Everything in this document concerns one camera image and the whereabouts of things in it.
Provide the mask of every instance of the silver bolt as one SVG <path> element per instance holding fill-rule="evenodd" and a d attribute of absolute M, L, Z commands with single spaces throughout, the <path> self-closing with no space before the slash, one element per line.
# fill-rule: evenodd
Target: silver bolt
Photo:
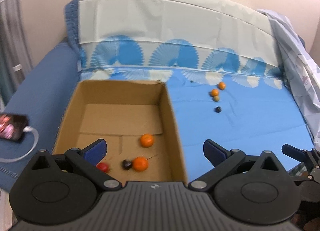
<path fill-rule="evenodd" d="M 191 182 L 191 186 L 196 189 L 203 189 L 207 186 L 207 183 L 205 183 L 204 181 L 201 181 L 201 180 L 196 180 L 196 181 Z"/>
<path fill-rule="evenodd" d="M 115 179 L 109 179 L 109 180 L 106 180 L 103 185 L 106 187 L 106 188 L 116 188 L 117 186 L 119 186 L 119 181 L 115 180 Z"/>

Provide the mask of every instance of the red fruit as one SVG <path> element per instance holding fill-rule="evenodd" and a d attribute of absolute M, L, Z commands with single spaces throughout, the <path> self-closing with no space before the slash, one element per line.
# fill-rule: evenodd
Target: red fruit
<path fill-rule="evenodd" d="M 99 170 L 108 173 L 110 171 L 110 167 L 109 164 L 105 163 L 105 162 L 100 162 L 97 164 L 96 166 Z"/>

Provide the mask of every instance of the curtain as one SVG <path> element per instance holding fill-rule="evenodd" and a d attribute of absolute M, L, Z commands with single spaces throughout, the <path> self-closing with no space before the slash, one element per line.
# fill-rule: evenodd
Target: curtain
<path fill-rule="evenodd" d="M 0 2 L 0 95 L 5 105 L 32 69 L 19 0 L 4 0 Z"/>

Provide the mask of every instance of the orange fruit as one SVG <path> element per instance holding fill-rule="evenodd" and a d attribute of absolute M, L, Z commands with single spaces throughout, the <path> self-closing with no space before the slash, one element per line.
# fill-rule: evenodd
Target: orange fruit
<path fill-rule="evenodd" d="M 151 147 L 155 143 L 155 139 L 151 134 L 146 133 L 140 137 L 140 143 L 143 147 Z"/>
<path fill-rule="evenodd" d="M 145 157 L 137 157 L 132 161 L 132 168 L 136 171 L 145 171 L 149 163 Z"/>
<path fill-rule="evenodd" d="M 215 96 L 219 95 L 219 90 L 218 90 L 218 89 L 213 89 L 213 90 L 211 90 L 210 95 L 211 95 L 212 97 L 215 97 Z"/>
<path fill-rule="evenodd" d="M 218 88 L 219 88 L 220 90 L 225 90 L 226 84 L 225 84 L 224 82 L 220 82 L 220 83 L 218 84 Z"/>

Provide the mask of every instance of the smartphone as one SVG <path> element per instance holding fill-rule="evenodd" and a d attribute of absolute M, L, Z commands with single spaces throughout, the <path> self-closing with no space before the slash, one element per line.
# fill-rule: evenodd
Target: smartphone
<path fill-rule="evenodd" d="M 25 115 L 0 113 L 0 138 L 18 141 L 26 126 L 28 118 Z"/>

